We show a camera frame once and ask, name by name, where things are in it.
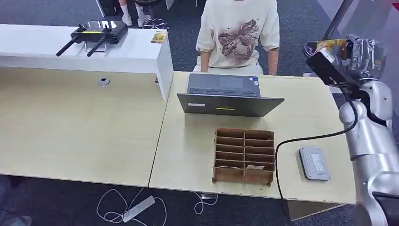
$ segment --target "shoe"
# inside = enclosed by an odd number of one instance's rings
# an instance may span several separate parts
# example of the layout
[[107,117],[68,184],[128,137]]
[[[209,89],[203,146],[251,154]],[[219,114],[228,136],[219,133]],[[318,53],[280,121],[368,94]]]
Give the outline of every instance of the shoe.
[[143,19],[144,20],[140,20],[140,19],[137,20],[138,27],[143,27],[144,22],[146,22],[147,20],[151,19],[151,16],[147,15],[147,14],[144,14],[144,18]]
[[316,48],[317,48],[317,42],[309,41],[304,45],[302,52],[303,54],[305,54],[307,58],[310,58],[316,53]]
[[127,26],[132,26],[132,25],[133,25],[133,23],[132,23],[132,18],[130,17],[129,14],[128,14],[128,15],[123,14],[123,16],[122,16],[122,21],[123,21]]

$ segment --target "cardboard compartment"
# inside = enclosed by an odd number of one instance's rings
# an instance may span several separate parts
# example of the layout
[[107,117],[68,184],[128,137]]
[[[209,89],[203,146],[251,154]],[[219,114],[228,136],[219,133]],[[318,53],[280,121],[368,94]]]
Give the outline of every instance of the cardboard compartment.
[[274,171],[274,163],[269,163],[269,162],[246,161],[244,163],[244,167],[247,170],[259,168],[259,169],[266,170],[266,171]]
[[245,146],[248,147],[271,147],[274,148],[274,141],[272,140],[252,140],[245,139]]
[[244,174],[244,181],[246,183],[260,183],[270,186],[273,181],[273,171],[246,169],[244,170]]
[[216,137],[216,144],[220,145],[233,145],[233,146],[244,146],[243,138],[230,138],[230,137]]
[[242,153],[218,152],[218,151],[216,151],[216,159],[217,160],[244,161],[244,154],[242,154]]
[[216,144],[216,151],[217,152],[244,153],[244,147]]
[[216,131],[217,137],[234,137],[244,138],[244,131],[241,129],[218,129]]
[[265,130],[248,130],[245,131],[245,139],[274,140],[274,133]]
[[250,129],[217,129],[212,181],[270,186],[275,170],[274,133]]
[[247,154],[247,153],[245,153],[245,161],[274,163],[274,156],[273,155]]
[[233,160],[215,160],[215,167],[225,167],[225,168],[238,168],[238,169],[243,169],[244,168],[244,162],[243,161],[233,161]]
[[224,167],[215,167],[212,181],[231,181],[242,182],[244,180],[243,169],[231,169]]
[[274,148],[271,147],[245,147],[245,153],[248,154],[267,154],[274,156]]

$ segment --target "person's arm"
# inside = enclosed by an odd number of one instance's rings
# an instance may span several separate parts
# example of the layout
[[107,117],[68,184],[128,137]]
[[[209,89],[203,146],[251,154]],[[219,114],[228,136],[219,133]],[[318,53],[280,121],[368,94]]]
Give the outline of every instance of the person's arm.
[[201,52],[201,72],[208,72],[209,57],[215,47],[214,31],[208,22],[208,2],[205,3],[204,12],[201,17],[201,28],[199,30],[197,45],[195,49]]
[[269,50],[267,58],[269,59],[269,75],[276,75],[279,63],[279,48]]
[[201,72],[208,72],[210,56],[211,52],[201,52]]
[[280,47],[280,24],[276,0],[271,0],[271,5],[267,12],[266,20],[259,39],[264,50],[268,52],[269,74],[276,75],[279,63]]

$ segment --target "laptop keyboard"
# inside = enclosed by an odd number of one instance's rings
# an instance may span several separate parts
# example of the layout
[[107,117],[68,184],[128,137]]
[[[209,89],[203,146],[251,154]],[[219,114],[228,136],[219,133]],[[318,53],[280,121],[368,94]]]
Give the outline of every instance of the laptop keyboard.
[[249,90],[190,88],[190,93],[220,96],[258,97],[258,94],[255,91]]

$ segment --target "sock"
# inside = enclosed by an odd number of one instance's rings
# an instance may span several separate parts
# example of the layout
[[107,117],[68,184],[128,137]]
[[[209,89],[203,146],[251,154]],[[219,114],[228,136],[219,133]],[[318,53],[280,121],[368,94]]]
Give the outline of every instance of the sock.
[[143,20],[144,18],[144,8],[142,6],[136,6],[138,19]]
[[128,5],[120,6],[122,8],[123,15],[129,15]]

